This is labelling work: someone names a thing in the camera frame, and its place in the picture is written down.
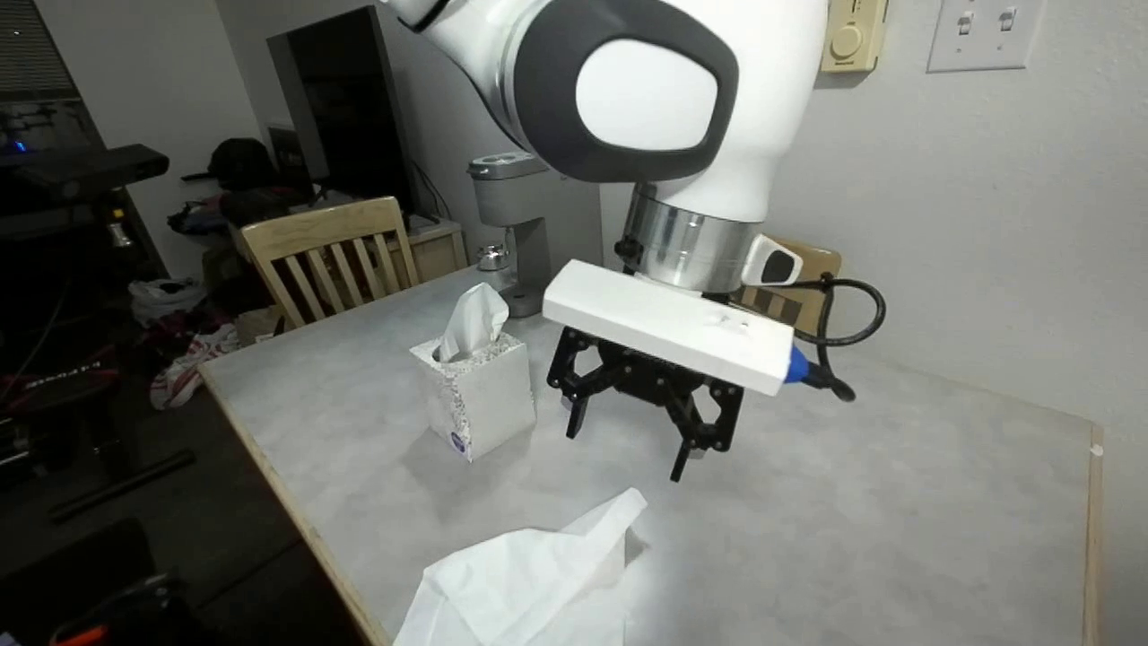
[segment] white box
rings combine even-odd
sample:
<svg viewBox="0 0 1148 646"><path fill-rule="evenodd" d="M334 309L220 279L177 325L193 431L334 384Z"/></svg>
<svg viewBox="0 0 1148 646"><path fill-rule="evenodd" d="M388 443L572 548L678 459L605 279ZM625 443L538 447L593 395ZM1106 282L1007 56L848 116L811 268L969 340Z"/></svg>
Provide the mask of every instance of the white box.
<svg viewBox="0 0 1148 646"><path fill-rule="evenodd" d="M431 431L463 459L481 459L513 435L536 428L532 352L503 333L483 355L434 358L437 336L408 347L424 366Z"/></svg>

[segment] chair backrest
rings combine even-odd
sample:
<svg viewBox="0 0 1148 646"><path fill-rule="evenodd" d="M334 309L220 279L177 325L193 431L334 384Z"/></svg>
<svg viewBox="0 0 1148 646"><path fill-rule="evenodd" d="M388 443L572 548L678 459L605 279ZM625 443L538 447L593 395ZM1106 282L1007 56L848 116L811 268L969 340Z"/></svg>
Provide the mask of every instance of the chair backrest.
<svg viewBox="0 0 1148 646"><path fill-rule="evenodd" d="M265 218L241 232L292 325L402 290L393 246L408 282L421 282L394 197Z"/></svg>

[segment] white tissue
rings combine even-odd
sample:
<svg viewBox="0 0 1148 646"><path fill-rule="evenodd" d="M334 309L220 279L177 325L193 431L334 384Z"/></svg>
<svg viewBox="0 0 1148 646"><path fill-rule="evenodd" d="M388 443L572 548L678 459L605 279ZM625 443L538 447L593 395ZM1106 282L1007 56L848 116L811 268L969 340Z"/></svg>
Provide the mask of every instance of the white tissue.
<svg viewBox="0 0 1148 646"><path fill-rule="evenodd" d="M489 282L473 282L454 311L454 323L443 333L434 352L437 361L469 358L481 347L493 347L509 321L503 295Z"/></svg>
<svg viewBox="0 0 1148 646"><path fill-rule="evenodd" d="M647 496L596 505L562 531L509 531L424 569L394 646L622 641L625 531Z"/></svg>

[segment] white table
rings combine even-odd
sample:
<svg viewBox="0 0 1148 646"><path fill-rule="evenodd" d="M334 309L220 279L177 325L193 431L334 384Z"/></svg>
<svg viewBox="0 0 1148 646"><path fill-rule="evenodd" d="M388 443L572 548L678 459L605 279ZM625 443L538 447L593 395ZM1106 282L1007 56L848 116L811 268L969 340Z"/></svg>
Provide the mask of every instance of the white table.
<svg viewBox="0 0 1148 646"><path fill-rule="evenodd" d="M562 528L644 487L628 537L628 641L1095 641L1102 435L1072 418L839 355L857 386L745 395L733 453L671 486L678 431L598 395L579 443L543 384L538 428L458 463L427 431L408 345L434 336L476 274L283 333L206 366L210 386L375 641L421 569L513 528Z"/></svg>

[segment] floor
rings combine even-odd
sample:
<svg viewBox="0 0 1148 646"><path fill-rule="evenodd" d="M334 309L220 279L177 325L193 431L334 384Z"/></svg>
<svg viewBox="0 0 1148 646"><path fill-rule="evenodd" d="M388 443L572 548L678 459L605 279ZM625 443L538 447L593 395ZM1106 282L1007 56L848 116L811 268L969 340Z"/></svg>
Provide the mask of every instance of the floor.
<svg viewBox="0 0 1148 646"><path fill-rule="evenodd" d="M143 384L129 384L118 395L118 419L129 419L135 431L143 463L177 447L192 447L198 463L76 520L49 525L48 510L54 504L103 479L83 435L76 435L67 468L4 486L0 573L42 559L121 518L135 518L150 537L157 569L187 584L193 618L220 641L357 641L341 599L210 390L183 408L155 412L143 401Z"/></svg>

